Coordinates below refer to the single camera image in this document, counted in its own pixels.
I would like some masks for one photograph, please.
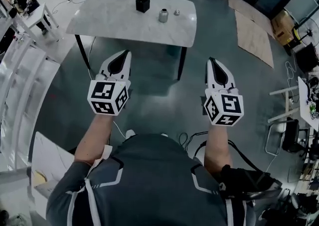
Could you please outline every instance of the bottle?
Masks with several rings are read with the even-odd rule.
[[[159,21],[160,22],[167,22],[168,20],[168,11],[166,8],[163,8],[161,11],[159,11]]]

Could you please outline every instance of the white cube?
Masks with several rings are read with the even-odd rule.
[[[118,115],[128,99],[126,82],[92,80],[90,83],[88,102],[94,113]]]
[[[244,115],[241,95],[210,92],[204,104],[212,125],[233,126]]]

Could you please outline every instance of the gray floor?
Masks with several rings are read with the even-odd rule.
[[[176,81],[179,48],[96,38],[90,60],[95,71],[107,57],[120,50],[129,49],[133,54],[130,78],[133,91],[115,121],[124,132],[130,128],[136,133],[165,132],[176,141],[182,132],[191,135],[208,130],[209,120],[202,115],[200,96],[204,96],[205,90],[205,63],[214,57],[232,72],[244,98],[245,115],[234,127],[228,128],[229,138],[253,163],[266,170],[273,159],[264,151],[267,119],[284,110],[283,98],[270,97],[268,93],[287,87],[285,62],[293,64],[293,58],[270,38],[275,64],[275,69],[271,69],[237,46],[234,10],[229,8],[227,0],[191,1],[197,11],[197,32],[194,46],[187,51],[179,82]],[[88,52],[90,44],[84,46]],[[47,93],[35,130],[65,149],[74,148],[94,116],[86,100],[89,84],[85,64],[74,45]],[[194,138],[188,150],[190,156],[205,138]],[[111,144],[116,146],[123,141],[114,127]],[[234,150],[231,153],[234,167],[248,168]],[[293,188],[296,183],[287,182],[288,169],[292,169],[290,181],[297,180],[295,164],[298,161],[297,155],[281,151],[269,172],[284,183],[284,188]]]

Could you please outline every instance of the black cube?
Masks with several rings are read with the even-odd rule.
[[[150,9],[151,0],[136,0],[136,10],[145,13]]]

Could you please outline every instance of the cardboard sheet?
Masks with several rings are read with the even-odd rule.
[[[273,54],[266,31],[238,11],[235,11],[235,16],[238,46],[274,68]]]
[[[232,9],[240,12],[242,15],[255,22],[259,27],[261,27],[274,38],[273,28],[271,26],[270,20],[253,6],[249,5],[243,0],[229,0],[228,5]]]

